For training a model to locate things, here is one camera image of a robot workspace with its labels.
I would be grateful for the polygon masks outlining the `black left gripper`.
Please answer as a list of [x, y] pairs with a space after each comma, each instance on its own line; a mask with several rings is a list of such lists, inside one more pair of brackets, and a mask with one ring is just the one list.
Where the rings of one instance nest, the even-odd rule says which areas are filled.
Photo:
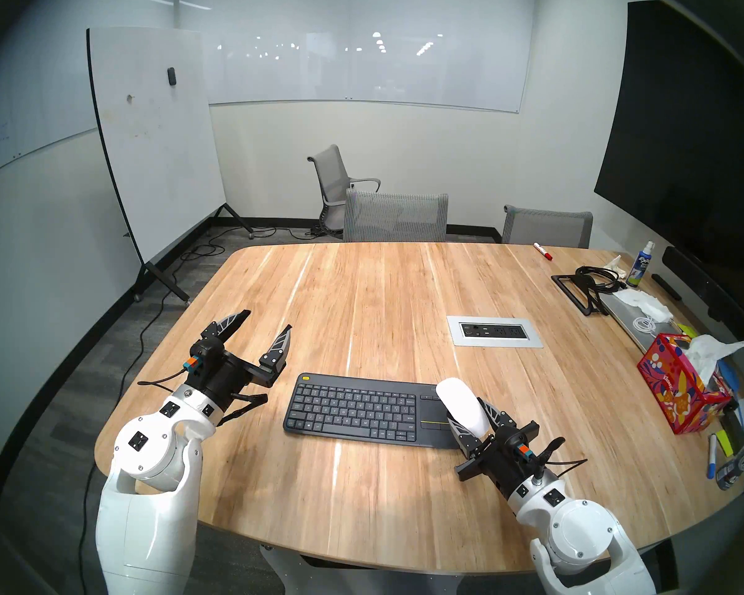
[[[224, 347], [234, 333], [249, 318], [251, 311], [244, 309], [232, 313], [222, 320], [213, 321], [201, 333], [200, 345]], [[192, 365], [192, 387], [202, 392], [217, 408], [227, 412], [234, 400], [246, 402], [239, 412], [265, 405], [267, 394], [244, 395], [242, 389], [250, 384], [271, 388], [286, 368], [290, 350], [292, 326], [285, 326], [268, 351], [254, 365], [242, 359], [218, 359], [207, 363], [199, 359]]]

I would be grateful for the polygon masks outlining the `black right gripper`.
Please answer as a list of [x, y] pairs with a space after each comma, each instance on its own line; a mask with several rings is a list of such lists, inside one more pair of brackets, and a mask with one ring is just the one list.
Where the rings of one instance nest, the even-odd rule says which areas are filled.
[[543, 476], [545, 466], [555, 452], [555, 441], [552, 440], [537, 455], [529, 447], [529, 442], [539, 435], [536, 422], [518, 428], [507, 412], [498, 410], [483, 398], [477, 397], [477, 402], [492, 431], [487, 438], [481, 439], [453, 417], [447, 418], [452, 435], [466, 458], [456, 466], [455, 473], [461, 482], [484, 474], [506, 499], [510, 499], [513, 493], [524, 497], [527, 493], [525, 482]]

